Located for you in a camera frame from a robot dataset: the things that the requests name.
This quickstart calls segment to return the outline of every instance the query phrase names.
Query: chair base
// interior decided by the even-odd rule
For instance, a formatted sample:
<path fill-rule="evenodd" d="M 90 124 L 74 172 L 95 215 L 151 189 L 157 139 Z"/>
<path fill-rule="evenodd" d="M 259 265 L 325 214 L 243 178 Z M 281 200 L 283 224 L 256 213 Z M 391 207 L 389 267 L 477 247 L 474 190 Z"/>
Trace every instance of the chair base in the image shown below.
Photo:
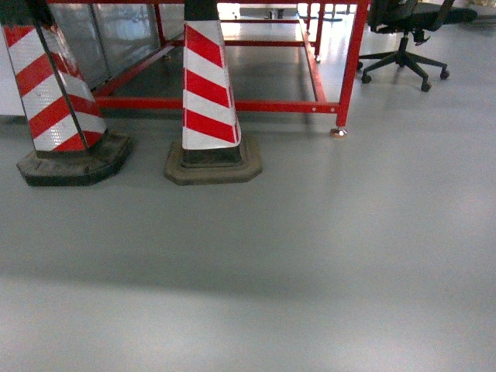
<path fill-rule="evenodd" d="M 404 36 L 401 39 L 399 49 L 396 51 L 360 56 L 359 58 L 361 60 L 379 60 L 378 62 L 371 64 L 370 66 L 368 66 L 363 70 L 362 82 L 364 84 L 367 84 L 372 80 L 370 75 L 368 75 L 369 72 L 393 63 L 399 65 L 399 67 L 406 66 L 410 70 L 415 72 L 418 76 L 420 76 L 422 78 L 422 87 L 421 87 L 422 91 L 429 91 L 429 89 L 431 88 L 431 84 L 429 83 L 429 76 L 419 66 L 419 64 L 428 64 L 430 66 L 441 67 L 442 68 L 440 75 L 441 79 L 446 80 L 449 77 L 450 73 L 447 70 L 448 68 L 447 64 L 407 52 L 406 51 L 407 43 L 408 43 L 408 37 Z"/>

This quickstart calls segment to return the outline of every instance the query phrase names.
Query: caster wheel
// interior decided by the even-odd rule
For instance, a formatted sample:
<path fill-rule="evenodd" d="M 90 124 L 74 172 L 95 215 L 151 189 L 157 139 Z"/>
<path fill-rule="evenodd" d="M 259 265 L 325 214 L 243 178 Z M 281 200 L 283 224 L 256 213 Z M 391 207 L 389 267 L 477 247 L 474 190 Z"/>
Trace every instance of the caster wheel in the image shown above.
<path fill-rule="evenodd" d="M 362 83 L 369 84 L 372 81 L 372 77 L 367 74 L 362 75 Z"/>
<path fill-rule="evenodd" d="M 422 87 L 420 88 L 422 91 L 429 91 L 432 87 L 432 84 L 429 82 L 422 83 Z"/>
<path fill-rule="evenodd" d="M 441 71 L 441 80 L 446 80 L 450 77 L 450 72 L 448 70 Z"/>

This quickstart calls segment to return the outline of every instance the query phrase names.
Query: black rubber cone base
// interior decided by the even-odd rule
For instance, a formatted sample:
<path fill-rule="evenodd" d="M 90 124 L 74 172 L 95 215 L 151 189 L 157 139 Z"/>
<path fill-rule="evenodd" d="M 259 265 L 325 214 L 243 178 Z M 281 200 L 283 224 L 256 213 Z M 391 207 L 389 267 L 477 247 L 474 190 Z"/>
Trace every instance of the black rubber cone base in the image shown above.
<path fill-rule="evenodd" d="M 169 156 L 165 163 L 164 175 L 168 180 L 181 186 L 187 184 L 234 184 L 248 182 L 262 172 L 262 160 L 256 140 L 243 134 L 239 144 L 241 161 L 227 167 L 220 164 L 216 167 L 185 167 L 183 163 L 184 149 L 181 140 L 170 146 Z"/>
<path fill-rule="evenodd" d="M 33 151 L 17 167 L 29 186 L 87 186 L 119 172 L 131 148 L 129 136 L 109 132 L 89 154 L 40 158 Z"/>

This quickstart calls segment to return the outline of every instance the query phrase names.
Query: chair backrest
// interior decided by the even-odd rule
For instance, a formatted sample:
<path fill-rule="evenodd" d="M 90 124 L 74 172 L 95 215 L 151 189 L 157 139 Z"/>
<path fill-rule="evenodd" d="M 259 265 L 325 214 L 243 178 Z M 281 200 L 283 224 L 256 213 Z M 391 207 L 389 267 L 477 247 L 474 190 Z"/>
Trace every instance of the chair backrest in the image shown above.
<path fill-rule="evenodd" d="M 399 21 L 412 15 L 418 0 L 372 0 L 367 23 L 372 31 L 384 21 Z"/>

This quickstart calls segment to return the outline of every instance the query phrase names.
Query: chair caster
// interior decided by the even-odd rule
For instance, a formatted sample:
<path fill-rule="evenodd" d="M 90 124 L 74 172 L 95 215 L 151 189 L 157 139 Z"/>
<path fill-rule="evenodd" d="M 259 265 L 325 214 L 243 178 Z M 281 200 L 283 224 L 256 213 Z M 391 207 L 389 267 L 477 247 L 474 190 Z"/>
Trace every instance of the chair caster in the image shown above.
<path fill-rule="evenodd" d="M 443 68 L 441 70 L 441 80 L 446 80 L 449 77 L 450 77 L 450 72 L 446 68 Z"/>
<path fill-rule="evenodd" d="M 348 131 L 346 129 L 344 129 L 343 127 L 337 127 L 337 128 L 333 128 L 331 129 L 331 137 L 334 137 L 334 138 L 344 138 L 346 137 L 346 135 L 348 134 Z"/>
<path fill-rule="evenodd" d="M 429 91 L 430 88 L 432 87 L 432 84 L 426 81 L 425 83 L 422 83 L 422 87 L 420 88 L 422 91 Z"/>
<path fill-rule="evenodd" d="M 362 75 L 362 83 L 364 84 L 369 84 L 372 81 L 372 77 L 370 75 L 367 75 L 363 73 Z"/>

